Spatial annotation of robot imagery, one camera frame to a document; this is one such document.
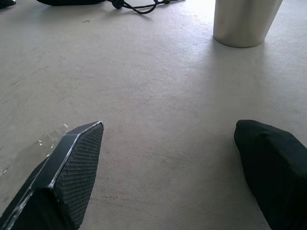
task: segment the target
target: concrete floor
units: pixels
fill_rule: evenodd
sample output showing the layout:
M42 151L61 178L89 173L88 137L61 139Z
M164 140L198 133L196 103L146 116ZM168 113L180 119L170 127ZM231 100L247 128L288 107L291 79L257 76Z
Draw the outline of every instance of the concrete floor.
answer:
M256 119L307 144L306 12L285 0L265 43L238 49L214 41L213 0L1 10L0 175L63 124L103 120L82 230L268 230L233 132Z

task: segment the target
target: black cord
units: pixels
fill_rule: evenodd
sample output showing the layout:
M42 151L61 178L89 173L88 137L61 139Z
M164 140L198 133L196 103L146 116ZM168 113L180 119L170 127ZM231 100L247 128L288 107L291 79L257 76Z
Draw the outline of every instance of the black cord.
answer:
M112 2L112 5L117 9L124 7L127 9L132 9L139 14L147 14L147 13L152 12L156 8L157 5L169 4L171 1L179 1L179 0L162 0L162 1L153 0L154 4L146 5L146 6L136 6L136 7L131 6L130 4L126 3L124 0L108 0L108 1ZM137 10L137 9L144 9L144 8L149 8L149 7L151 8L148 11Z

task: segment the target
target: gray floor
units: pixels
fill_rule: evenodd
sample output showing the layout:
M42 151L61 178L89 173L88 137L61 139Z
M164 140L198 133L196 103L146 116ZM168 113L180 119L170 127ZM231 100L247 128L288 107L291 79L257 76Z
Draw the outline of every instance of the gray floor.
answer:
M103 120L82 230L268 230L233 132L257 119L307 144L306 12L285 0L265 43L237 49L212 38L213 0L1 10L0 175L63 124Z

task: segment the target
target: silver cylinder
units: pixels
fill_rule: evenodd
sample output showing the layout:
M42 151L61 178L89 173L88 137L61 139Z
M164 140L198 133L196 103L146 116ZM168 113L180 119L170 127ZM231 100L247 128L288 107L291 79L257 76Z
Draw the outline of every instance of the silver cylinder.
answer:
M263 42L283 0L216 0L213 36L227 46Z

